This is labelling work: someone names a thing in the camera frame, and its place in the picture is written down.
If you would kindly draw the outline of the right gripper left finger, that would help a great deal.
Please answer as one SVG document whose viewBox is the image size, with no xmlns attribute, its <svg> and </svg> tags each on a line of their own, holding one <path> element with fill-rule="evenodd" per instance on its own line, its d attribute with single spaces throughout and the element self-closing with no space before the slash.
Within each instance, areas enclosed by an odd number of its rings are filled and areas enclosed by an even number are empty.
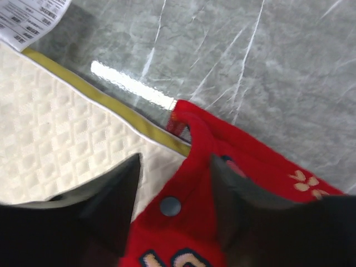
<svg viewBox="0 0 356 267">
<path fill-rule="evenodd" d="M 141 173 L 139 154 L 45 201 L 1 205 L 2 266 L 117 266 Z"/>
</svg>

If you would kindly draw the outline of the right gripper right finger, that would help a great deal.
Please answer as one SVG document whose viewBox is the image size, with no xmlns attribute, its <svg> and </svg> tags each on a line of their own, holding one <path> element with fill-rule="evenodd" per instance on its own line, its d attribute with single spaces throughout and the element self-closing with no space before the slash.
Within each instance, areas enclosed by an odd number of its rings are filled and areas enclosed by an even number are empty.
<svg viewBox="0 0 356 267">
<path fill-rule="evenodd" d="M 212 155 L 217 237 L 228 266 L 354 266 L 355 196 L 295 202 Z"/>
</svg>

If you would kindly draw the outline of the red pillowcase grey print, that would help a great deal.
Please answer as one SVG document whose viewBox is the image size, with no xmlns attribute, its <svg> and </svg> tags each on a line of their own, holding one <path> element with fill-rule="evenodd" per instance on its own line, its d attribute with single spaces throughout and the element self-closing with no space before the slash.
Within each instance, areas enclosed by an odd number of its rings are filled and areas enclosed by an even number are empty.
<svg viewBox="0 0 356 267">
<path fill-rule="evenodd" d="M 130 227 L 119 266 L 354 266 L 355 198 L 179 100 L 188 157 Z"/>
</svg>

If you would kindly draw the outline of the white pillow yellow edge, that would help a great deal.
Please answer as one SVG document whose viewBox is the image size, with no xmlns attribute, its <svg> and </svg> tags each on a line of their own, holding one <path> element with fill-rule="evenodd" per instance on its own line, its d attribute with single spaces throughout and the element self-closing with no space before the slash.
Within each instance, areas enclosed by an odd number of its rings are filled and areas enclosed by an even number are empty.
<svg viewBox="0 0 356 267">
<path fill-rule="evenodd" d="M 1 2 L 1 203 L 48 200 L 140 153 L 137 203 L 147 204 L 189 146 L 27 48 L 46 32 L 39 8 Z"/>
</svg>

